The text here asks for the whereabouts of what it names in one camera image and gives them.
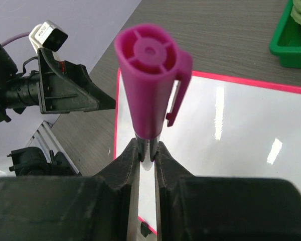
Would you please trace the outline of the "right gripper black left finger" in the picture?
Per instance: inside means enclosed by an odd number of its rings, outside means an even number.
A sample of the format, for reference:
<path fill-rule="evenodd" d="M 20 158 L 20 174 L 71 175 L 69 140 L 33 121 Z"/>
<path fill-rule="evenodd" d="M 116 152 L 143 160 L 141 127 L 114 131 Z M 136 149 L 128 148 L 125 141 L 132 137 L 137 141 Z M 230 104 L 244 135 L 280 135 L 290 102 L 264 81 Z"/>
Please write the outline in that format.
<path fill-rule="evenodd" d="M 0 178 L 0 240 L 136 240 L 136 139 L 92 177 Z"/>

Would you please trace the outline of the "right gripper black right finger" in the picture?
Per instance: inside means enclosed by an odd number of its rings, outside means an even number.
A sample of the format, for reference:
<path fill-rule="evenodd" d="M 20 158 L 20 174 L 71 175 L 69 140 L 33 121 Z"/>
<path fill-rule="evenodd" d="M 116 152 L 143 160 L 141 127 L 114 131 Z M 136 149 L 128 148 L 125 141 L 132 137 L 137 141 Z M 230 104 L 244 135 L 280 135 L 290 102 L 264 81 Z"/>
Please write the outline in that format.
<path fill-rule="evenodd" d="M 289 181 L 195 176 L 160 142 L 155 183 L 158 240 L 301 240 L 301 194 Z"/>

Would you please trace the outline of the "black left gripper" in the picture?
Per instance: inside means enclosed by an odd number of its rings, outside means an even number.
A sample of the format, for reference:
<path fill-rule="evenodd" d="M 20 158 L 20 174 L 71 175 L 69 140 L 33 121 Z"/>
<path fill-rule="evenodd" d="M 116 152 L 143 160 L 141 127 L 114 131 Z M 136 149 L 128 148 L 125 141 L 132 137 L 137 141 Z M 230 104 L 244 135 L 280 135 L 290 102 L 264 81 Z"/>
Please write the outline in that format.
<path fill-rule="evenodd" d="M 41 113 L 115 109 L 115 99 L 93 83 L 84 65 L 56 60 L 45 48 L 38 50 L 38 65 Z"/>

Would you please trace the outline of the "magenta capped whiteboard marker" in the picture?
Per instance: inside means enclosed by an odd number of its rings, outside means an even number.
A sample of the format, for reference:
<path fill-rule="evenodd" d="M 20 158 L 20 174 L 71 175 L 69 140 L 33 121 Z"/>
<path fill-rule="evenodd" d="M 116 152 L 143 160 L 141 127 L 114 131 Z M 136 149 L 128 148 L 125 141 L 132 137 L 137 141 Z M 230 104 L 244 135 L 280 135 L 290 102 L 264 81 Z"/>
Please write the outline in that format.
<path fill-rule="evenodd" d="M 162 27 L 139 24 L 114 41 L 132 126 L 145 170 L 155 161 L 164 121 L 171 127 L 192 78 L 193 58 Z"/>

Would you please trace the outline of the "pink framed whiteboard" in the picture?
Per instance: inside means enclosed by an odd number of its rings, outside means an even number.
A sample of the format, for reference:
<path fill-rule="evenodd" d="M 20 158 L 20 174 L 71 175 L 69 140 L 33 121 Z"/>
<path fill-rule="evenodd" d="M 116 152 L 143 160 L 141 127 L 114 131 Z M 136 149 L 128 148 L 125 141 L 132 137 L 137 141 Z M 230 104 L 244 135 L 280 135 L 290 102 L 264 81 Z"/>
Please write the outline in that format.
<path fill-rule="evenodd" d="M 119 156 L 136 139 L 121 75 L 117 101 Z M 195 176 L 283 179 L 301 194 L 301 87 L 194 72 L 160 142 Z M 138 216 L 157 236 L 155 161 L 141 163 Z"/>

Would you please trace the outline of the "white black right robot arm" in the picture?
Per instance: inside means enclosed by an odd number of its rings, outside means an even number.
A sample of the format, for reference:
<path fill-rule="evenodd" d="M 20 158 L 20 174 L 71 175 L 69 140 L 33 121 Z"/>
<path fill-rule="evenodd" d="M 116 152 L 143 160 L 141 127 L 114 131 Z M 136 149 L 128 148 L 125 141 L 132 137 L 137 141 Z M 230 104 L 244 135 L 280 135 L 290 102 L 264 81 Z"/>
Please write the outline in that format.
<path fill-rule="evenodd" d="M 61 153 L 12 151 L 0 177 L 0 240 L 135 240 L 139 149 L 82 177 Z M 155 159 L 158 240 L 301 240 L 301 194 L 288 181 L 198 177 L 159 143 Z"/>

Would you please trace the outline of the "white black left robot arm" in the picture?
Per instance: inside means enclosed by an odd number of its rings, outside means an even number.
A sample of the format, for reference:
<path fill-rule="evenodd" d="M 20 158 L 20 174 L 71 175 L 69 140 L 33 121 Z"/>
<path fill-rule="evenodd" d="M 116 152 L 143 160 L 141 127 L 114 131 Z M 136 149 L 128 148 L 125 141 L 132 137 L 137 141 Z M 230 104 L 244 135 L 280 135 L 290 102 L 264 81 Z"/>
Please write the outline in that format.
<path fill-rule="evenodd" d="M 42 114 L 115 109 L 115 99 L 92 82 L 84 65 L 58 61 L 45 48 L 33 59 L 38 70 L 19 72 L 0 44 L 0 123 L 11 121 L 7 109 L 22 114 L 28 106 L 38 106 Z"/>

